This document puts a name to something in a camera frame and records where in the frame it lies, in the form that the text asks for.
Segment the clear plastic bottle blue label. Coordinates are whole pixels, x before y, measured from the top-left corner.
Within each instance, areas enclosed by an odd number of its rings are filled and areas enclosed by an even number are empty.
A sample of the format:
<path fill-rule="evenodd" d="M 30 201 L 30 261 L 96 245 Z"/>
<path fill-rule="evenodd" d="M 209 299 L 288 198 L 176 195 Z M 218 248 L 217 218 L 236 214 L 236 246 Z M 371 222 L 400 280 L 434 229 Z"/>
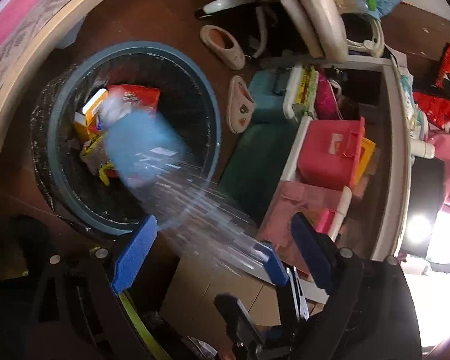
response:
<path fill-rule="evenodd" d="M 120 180 L 173 242 L 237 266 L 262 265 L 254 222 L 192 163 L 189 146 L 160 115 L 133 111 L 105 133 Z"/>

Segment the red snack bag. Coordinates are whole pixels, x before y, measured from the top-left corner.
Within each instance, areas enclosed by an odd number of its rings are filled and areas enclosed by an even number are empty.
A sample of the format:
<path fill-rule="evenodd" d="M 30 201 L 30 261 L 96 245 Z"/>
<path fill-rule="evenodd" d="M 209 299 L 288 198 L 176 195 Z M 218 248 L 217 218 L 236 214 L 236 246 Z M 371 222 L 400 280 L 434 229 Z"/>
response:
<path fill-rule="evenodd" d="M 159 88 L 141 85 L 109 85 L 107 90 L 110 98 L 117 98 L 125 105 L 144 109 L 149 112 L 155 112 L 157 110 L 161 94 Z"/>

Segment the blue trash bin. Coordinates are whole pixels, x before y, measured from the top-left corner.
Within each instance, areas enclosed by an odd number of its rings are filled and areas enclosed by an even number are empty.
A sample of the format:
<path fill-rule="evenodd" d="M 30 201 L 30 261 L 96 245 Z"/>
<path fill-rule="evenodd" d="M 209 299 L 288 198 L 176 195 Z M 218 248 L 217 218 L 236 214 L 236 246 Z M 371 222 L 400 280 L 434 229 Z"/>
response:
<path fill-rule="evenodd" d="M 196 174 L 210 181 L 221 143 L 215 93 L 205 74 L 187 55 L 152 41 L 128 41 L 103 49 L 51 80 L 31 114 L 31 150 L 40 192 L 56 212 L 111 236 L 135 230 L 145 217 L 144 198 L 134 195 L 130 181 L 104 185 L 80 159 L 72 116 L 98 89 L 107 85 L 139 85 L 160 89 L 158 126 L 133 116 L 112 130 L 113 157 L 130 175 L 152 149 L 181 155 Z"/>

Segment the pink fabric bag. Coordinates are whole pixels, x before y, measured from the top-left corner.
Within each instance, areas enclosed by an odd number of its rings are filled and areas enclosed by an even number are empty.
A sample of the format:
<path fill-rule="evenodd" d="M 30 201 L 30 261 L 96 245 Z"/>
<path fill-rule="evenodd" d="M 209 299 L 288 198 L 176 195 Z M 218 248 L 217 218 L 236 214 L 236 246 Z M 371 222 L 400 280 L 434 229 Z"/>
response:
<path fill-rule="evenodd" d="M 302 274 L 308 275 L 290 230 L 294 214 L 302 213 L 318 233 L 335 240 L 348 213 L 352 198 L 351 189 L 341 191 L 282 180 L 274 193 L 257 233 L 260 241 L 271 242 L 281 260 L 294 265 Z"/>

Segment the white storage rack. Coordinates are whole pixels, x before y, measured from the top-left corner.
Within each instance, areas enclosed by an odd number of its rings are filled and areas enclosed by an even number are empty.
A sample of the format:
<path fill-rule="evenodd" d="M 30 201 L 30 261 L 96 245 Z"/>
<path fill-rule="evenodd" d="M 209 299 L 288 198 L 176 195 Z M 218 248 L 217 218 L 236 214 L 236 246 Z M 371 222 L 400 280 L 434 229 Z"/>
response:
<path fill-rule="evenodd" d="M 359 167 L 365 119 L 301 118 L 257 238 L 271 242 L 286 264 L 311 282 L 310 270 L 293 240 L 292 216 L 301 212 L 317 233 L 333 241 L 345 222 Z"/>

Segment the red plastic box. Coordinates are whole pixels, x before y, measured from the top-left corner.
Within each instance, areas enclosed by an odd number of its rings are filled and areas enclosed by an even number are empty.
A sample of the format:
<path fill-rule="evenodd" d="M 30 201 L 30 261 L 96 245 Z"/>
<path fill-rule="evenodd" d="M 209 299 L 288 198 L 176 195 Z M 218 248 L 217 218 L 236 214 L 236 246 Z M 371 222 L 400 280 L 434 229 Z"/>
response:
<path fill-rule="evenodd" d="M 297 160 L 302 180 L 326 189 L 353 188 L 364 133 L 364 118 L 312 121 Z"/>

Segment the orange carton box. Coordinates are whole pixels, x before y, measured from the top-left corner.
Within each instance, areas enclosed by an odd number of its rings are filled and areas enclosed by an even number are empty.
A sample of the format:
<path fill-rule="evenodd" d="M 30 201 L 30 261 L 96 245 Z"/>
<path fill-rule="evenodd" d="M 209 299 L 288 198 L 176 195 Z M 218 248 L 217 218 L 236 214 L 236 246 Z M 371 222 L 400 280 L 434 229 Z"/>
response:
<path fill-rule="evenodd" d="M 108 90 L 100 88 L 86 102 L 81 111 L 74 113 L 74 130 L 79 140 L 84 143 L 101 133 L 101 122 L 99 121 L 99 111 L 107 99 Z"/>

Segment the beige bear face slipper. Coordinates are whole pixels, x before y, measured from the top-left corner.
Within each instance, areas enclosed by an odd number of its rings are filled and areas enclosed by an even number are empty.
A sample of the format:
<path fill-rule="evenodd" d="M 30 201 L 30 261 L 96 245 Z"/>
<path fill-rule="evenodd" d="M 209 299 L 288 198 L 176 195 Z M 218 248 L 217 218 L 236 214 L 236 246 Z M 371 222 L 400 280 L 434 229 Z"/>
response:
<path fill-rule="evenodd" d="M 232 77 L 226 107 L 226 123 L 232 133 L 243 133 L 249 126 L 256 102 L 241 76 Z"/>

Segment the teal storage box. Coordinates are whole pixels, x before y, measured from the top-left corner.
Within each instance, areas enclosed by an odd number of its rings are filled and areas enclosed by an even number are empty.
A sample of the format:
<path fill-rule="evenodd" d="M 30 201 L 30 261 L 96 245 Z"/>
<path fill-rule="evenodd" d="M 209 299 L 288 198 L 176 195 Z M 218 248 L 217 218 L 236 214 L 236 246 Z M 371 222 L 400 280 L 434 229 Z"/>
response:
<path fill-rule="evenodd" d="M 284 124 L 294 123 L 284 113 L 284 100 L 292 69 L 272 68 L 256 72 L 249 83 L 248 90 L 256 103 L 252 123 Z"/>

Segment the red plastic bag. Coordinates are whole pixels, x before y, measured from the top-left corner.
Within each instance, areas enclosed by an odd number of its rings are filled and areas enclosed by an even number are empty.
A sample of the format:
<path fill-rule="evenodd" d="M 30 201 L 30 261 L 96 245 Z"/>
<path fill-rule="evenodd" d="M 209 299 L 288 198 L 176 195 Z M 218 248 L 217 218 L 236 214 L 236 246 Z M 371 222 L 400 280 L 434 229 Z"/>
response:
<path fill-rule="evenodd" d="M 435 127 L 450 132 L 450 43 L 441 55 L 434 82 L 428 87 L 416 86 L 415 103 Z"/>

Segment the beige slipper near chair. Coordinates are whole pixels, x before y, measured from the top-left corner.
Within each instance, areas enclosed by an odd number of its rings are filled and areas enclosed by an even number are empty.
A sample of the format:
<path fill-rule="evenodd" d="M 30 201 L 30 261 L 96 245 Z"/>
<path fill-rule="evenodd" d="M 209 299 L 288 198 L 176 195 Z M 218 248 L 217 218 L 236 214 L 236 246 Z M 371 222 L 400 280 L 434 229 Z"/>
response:
<path fill-rule="evenodd" d="M 205 25 L 200 31 L 201 41 L 230 69 L 239 71 L 245 66 L 245 54 L 237 40 L 225 29 Z"/>

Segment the white office chair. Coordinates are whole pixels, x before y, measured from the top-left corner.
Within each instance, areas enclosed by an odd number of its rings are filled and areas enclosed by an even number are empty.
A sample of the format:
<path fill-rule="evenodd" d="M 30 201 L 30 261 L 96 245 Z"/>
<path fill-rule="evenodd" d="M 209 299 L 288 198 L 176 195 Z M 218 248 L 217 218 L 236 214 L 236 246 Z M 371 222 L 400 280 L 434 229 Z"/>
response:
<path fill-rule="evenodd" d="M 274 0 L 215 0 L 195 12 L 199 20 L 221 11 L 244 5 L 255 6 L 259 29 L 257 50 L 253 59 L 266 49 L 267 30 L 263 5 Z M 297 32 L 313 58 L 326 58 L 332 62 L 344 62 L 350 51 L 365 53 L 380 58 L 385 51 L 385 37 L 379 19 L 371 14 L 344 14 L 360 16 L 368 22 L 372 36 L 369 40 L 352 41 L 347 38 L 342 16 L 334 0 L 278 0 L 292 20 Z"/>

